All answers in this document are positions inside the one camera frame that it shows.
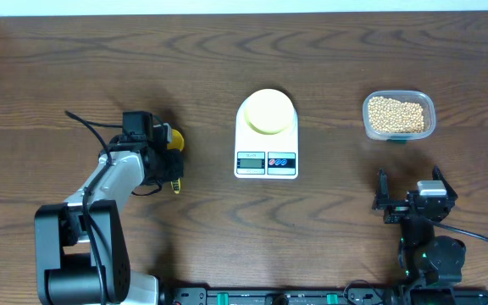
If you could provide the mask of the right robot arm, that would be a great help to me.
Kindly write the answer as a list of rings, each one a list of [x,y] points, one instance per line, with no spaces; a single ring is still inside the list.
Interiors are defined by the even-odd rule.
[[[417,189],[403,199],[390,197],[387,175],[380,170],[373,209],[384,213],[388,225],[399,225],[399,264],[407,272],[411,286],[418,288],[454,286],[462,281],[465,244],[449,236],[438,236],[435,226],[445,219],[458,199],[440,169],[435,166],[430,180],[421,180]]]

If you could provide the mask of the yellow plastic measuring scoop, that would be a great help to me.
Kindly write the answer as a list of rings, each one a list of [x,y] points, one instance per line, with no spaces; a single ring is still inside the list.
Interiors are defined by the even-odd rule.
[[[181,152],[185,147],[185,140],[183,135],[176,129],[171,130],[171,141],[168,144],[168,149],[178,149]],[[181,190],[181,178],[171,182],[172,190],[175,194],[179,194]]]

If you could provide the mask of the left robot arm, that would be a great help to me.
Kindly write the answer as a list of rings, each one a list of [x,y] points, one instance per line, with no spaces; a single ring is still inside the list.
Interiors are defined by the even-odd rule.
[[[43,304],[158,304],[158,279],[136,272],[120,213],[138,186],[180,190],[182,134],[169,124],[127,126],[104,144],[86,182],[34,217],[37,295]]]

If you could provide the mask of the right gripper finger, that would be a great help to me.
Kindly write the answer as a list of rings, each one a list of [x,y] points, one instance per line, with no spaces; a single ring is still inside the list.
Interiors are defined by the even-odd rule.
[[[451,185],[447,182],[446,178],[444,177],[440,168],[437,165],[435,165],[432,169],[432,177],[433,177],[433,180],[439,180],[443,183],[443,186],[446,189],[446,195],[451,200],[457,200],[458,199],[458,194],[453,190]]]
[[[387,185],[387,176],[383,169],[378,172],[379,186],[374,195],[374,207],[385,208],[389,202],[389,191]]]

